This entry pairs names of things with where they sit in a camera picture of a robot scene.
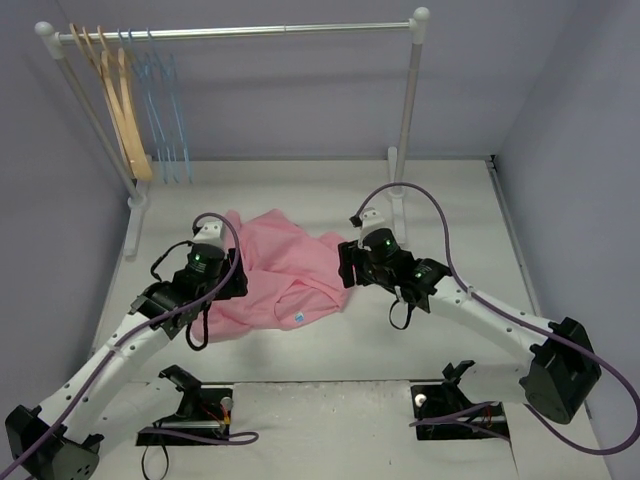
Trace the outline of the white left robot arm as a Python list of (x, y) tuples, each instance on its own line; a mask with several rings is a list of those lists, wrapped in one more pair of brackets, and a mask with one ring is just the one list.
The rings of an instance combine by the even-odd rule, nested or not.
[(204, 315), (215, 300), (247, 293), (238, 248), (194, 242), (172, 280), (150, 285), (132, 303), (104, 345), (54, 394), (33, 408), (17, 406), (5, 428), (12, 463), (35, 479), (88, 479), (101, 457), (154, 420), (191, 418), (199, 409), (198, 381), (165, 368), (127, 400), (115, 398), (152, 356)]

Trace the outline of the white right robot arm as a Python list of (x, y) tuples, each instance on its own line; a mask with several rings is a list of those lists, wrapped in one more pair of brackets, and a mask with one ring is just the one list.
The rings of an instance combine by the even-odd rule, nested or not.
[(510, 355), (506, 364), (489, 368), (476, 360), (445, 367), (442, 398), (455, 412), (488, 400), (514, 401), (567, 425), (601, 377), (581, 323), (554, 322), (509, 306), (489, 308), (457, 284), (448, 266), (402, 249), (388, 228), (341, 243), (338, 255), (345, 287), (379, 286), (408, 311), (450, 320)]

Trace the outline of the pink t shirt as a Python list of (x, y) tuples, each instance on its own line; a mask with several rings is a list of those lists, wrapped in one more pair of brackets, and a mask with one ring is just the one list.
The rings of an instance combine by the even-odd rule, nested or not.
[(226, 218), (238, 233), (248, 293), (213, 302), (208, 314), (192, 324), (194, 340), (220, 342), (256, 330), (293, 330), (345, 308), (349, 291), (338, 274), (340, 235), (314, 237), (278, 209), (247, 221), (230, 210)]

